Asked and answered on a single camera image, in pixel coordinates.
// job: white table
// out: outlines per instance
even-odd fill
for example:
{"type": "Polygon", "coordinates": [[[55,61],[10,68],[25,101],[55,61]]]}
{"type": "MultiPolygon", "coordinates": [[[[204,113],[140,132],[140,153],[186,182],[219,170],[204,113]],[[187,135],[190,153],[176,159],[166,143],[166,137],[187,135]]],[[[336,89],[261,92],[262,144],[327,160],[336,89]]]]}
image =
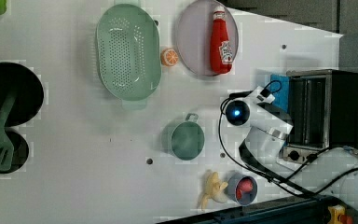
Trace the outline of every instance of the white table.
{"type": "MultiPolygon", "coordinates": [[[[338,65],[340,35],[231,10],[240,32],[231,73],[197,77],[181,63],[163,67],[146,109],[129,112],[97,73],[95,29],[114,1],[8,2],[0,17],[0,60],[33,67],[47,97],[40,113],[18,128],[31,146],[29,160],[18,172],[0,175],[0,224],[136,224],[199,214],[206,171],[225,179],[241,170],[220,158],[221,99],[229,91],[265,85],[272,73],[338,65]],[[190,111],[199,113],[206,143],[187,164],[165,152],[161,132],[190,111]],[[145,163],[148,158],[152,165],[145,163]]],[[[159,21],[162,48],[173,46],[174,22],[191,2],[139,2],[159,21]]],[[[257,178],[255,203],[288,196],[245,173],[257,178]]],[[[207,211],[233,206],[210,201],[207,211]]]]}

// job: small green pot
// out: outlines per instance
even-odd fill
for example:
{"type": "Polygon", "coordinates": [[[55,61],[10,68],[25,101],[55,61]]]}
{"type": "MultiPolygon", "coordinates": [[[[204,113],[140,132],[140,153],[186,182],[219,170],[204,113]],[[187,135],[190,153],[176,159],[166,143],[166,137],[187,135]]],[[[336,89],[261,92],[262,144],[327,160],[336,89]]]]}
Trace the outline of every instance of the small green pot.
{"type": "Polygon", "coordinates": [[[170,151],[183,161],[191,161],[202,152],[205,135],[197,124],[199,116],[188,114],[186,120],[178,124],[169,139],[170,151]]]}

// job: green strainer bowl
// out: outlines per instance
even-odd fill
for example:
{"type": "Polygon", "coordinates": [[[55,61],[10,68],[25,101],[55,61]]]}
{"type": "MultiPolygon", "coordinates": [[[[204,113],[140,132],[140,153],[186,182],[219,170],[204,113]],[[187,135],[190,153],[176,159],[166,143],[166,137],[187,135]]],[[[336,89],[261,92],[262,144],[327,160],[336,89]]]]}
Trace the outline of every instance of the green strainer bowl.
{"type": "Polygon", "coordinates": [[[109,8],[97,27],[100,76],[117,98],[143,101],[161,78],[158,29],[139,7],[120,4],[109,8]]]}

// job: ketchup bottle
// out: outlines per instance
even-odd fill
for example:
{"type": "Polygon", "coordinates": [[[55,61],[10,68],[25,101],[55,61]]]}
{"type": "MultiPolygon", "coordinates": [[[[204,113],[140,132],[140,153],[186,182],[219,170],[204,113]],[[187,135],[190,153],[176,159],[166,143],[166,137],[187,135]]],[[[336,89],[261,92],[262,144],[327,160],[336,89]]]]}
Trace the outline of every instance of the ketchup bottle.
{"type": "Polygon", "coordinates": [[[214,9],[211,35],[211,68],[218,74],[229,72],[233,60],[232,49],[228,40],[225,15],[224,7],[219,6],[214,9]]]}

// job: orange slice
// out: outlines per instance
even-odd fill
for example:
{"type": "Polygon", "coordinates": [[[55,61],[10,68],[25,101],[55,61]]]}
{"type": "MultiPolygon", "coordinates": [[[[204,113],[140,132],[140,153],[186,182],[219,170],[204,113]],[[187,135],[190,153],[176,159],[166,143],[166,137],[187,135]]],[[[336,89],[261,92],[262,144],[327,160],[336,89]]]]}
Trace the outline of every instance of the orange slice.
{"type": "Polygon", "coordinates": [[[165,66],[174,66],[178,61],[179,56],[174,49],[165,49],[161,52],[161,62],[165,66]]]}

